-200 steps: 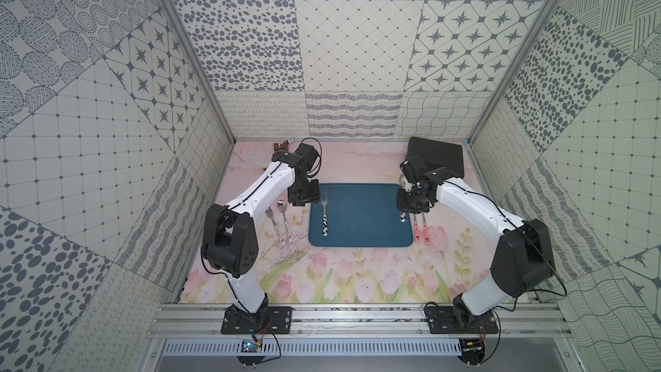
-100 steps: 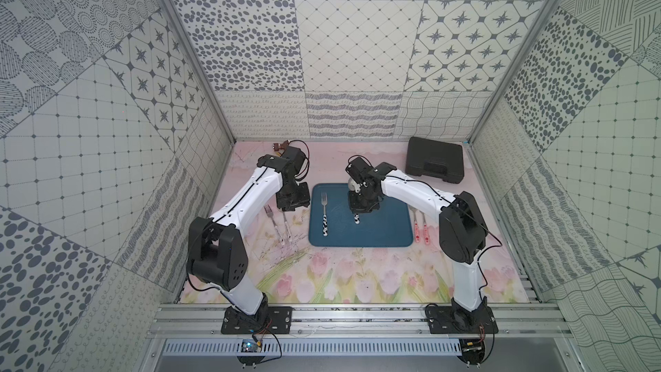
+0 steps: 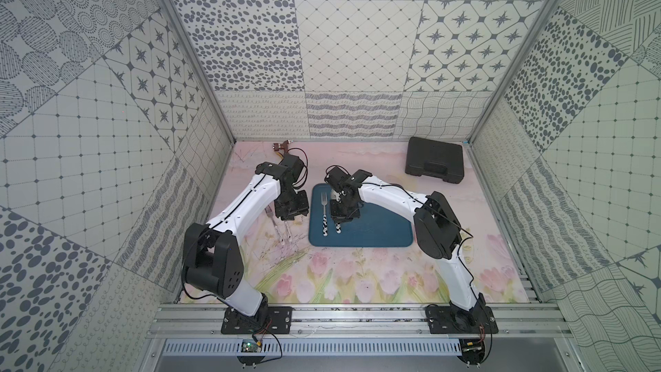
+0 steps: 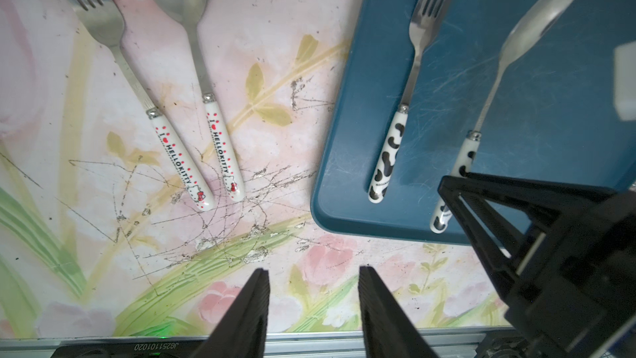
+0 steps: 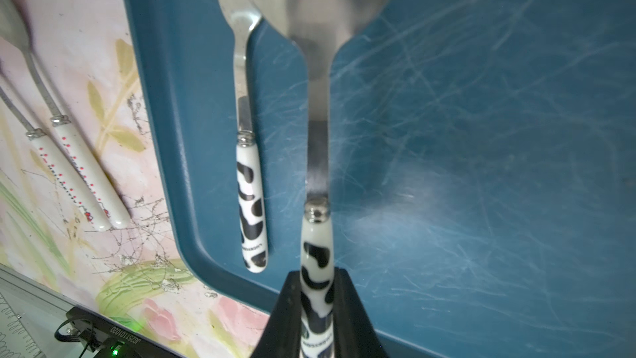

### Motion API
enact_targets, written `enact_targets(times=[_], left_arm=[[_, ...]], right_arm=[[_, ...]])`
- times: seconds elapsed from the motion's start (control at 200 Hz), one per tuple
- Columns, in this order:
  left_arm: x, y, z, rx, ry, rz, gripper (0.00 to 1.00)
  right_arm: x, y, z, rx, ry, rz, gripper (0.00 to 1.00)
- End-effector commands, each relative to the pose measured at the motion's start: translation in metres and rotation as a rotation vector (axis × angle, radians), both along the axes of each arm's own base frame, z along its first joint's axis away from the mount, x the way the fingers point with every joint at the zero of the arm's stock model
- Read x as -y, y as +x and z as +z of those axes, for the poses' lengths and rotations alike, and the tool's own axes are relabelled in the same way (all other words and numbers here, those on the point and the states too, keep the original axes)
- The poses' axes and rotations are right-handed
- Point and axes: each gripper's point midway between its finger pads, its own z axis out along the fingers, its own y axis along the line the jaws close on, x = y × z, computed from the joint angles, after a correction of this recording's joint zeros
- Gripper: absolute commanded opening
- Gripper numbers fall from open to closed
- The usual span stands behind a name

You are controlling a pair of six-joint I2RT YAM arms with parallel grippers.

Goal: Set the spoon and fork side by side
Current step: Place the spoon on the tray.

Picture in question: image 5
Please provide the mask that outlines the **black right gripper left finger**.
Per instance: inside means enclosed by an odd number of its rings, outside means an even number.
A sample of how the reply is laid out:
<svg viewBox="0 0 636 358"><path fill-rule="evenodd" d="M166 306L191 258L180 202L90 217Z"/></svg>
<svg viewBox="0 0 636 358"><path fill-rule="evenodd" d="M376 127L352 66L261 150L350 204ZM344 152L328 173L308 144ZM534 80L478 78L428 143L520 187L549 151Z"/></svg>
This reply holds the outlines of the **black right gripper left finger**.
<svg viewBox="0 0 636 358"><path fill-rule="evenodd" d="M288 274L251 358L299 358L301 347L300 272Z"/></svg>

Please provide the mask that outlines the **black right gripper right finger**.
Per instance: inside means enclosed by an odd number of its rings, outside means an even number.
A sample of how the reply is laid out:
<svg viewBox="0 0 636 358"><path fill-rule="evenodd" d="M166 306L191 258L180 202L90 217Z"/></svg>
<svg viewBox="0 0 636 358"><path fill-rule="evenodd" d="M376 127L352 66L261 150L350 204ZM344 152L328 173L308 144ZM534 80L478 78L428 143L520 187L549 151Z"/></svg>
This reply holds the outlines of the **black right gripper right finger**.
<svg viewBox="0 0 636 358"><path fill-rule="evenodd" d="M389 358L348 272L336 268L335 276L335 357Z"/></svg>

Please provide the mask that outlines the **white Hello Kitty fork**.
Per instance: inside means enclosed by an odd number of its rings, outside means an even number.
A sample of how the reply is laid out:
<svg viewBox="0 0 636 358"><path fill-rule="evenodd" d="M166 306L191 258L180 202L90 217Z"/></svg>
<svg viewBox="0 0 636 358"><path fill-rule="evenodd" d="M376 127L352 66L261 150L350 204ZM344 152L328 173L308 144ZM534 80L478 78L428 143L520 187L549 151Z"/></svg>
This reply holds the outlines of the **white Hello Kitty fork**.
<svg viewBox="0 0 636 358"><path fill-rule="evenodd" d="M19 123L26 129L26 136L36 149L39 158L48 167L49 172L56 179L63 192L80 209L87 222L91 223L97 231L110 230L112 225L107 215L66 155L61 152L61 149L58 148L46 132L34 127L27 120L9 99L4 89L1 89L1 98Z"/></svg>

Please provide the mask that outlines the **cow pattern spoon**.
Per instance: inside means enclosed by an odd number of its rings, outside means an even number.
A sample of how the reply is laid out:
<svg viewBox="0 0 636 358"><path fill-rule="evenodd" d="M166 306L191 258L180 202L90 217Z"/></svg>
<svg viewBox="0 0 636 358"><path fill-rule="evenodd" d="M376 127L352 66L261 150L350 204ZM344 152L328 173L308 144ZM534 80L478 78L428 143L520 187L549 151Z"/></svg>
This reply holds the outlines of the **cow pattern spoon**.
<svg viewBox="0 0 636 358"><path fill-rule="evenodd" d="M338 51L389 0L252 0L301 51L308 71L306 200L301 225L301 341L304 357L332 357L335 259L329 200L330 74Z"/></svg>

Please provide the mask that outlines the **cow pattern fork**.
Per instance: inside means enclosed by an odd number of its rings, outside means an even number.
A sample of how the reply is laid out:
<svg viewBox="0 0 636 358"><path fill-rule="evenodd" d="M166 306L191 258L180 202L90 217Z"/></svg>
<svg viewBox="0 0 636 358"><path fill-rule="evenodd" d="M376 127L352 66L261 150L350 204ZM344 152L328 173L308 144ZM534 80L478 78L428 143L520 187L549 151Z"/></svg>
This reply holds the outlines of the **cow pattern fork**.
<svg viewBox="0 0 636 358"><path fill-rule="evenodd" d="M268 265L268 235L259 149L248 87L248 43L262 21L250 0L218 0L235 39L233 71L237 112L236 166L243 261L252 273Z"/></svg>

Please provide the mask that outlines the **white Hello Kitty spoon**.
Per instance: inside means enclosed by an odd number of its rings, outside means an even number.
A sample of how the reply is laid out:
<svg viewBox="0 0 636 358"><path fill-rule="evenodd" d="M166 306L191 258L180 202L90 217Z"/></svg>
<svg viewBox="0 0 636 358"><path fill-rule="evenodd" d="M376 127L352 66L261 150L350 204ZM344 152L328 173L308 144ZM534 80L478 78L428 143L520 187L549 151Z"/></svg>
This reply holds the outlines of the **white Hello Kitty spoon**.
<svg viewBox="0 0 636 358"><path fill-rule="evenodd" d="M26 27L13 1L1 0L1 38L23 54L31 78L51 112L52 130L60 138L60 142L56 145L79 172L82 180L93 193L95 200L104 210L112 227L117 229L129 227L132 225L132 218L128 209L92 154L88 144L82 138L79 129L67 115L62 114L46 88L36 66L36 58L31 49L30 35Z"/></svg>

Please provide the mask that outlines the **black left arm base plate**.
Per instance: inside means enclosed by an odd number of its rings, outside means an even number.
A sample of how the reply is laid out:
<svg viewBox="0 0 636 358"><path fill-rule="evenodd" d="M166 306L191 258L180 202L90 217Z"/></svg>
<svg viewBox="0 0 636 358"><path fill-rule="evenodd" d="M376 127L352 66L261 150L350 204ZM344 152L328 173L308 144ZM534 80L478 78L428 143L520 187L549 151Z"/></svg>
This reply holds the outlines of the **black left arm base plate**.
<svg viewBox="0 0 636 358"><path fill-rule="evenodd" d="M181 357L154 341L116 322L74 306L66 313L66 321L54 333L60 342L81 343L95 357Z"/></svg>

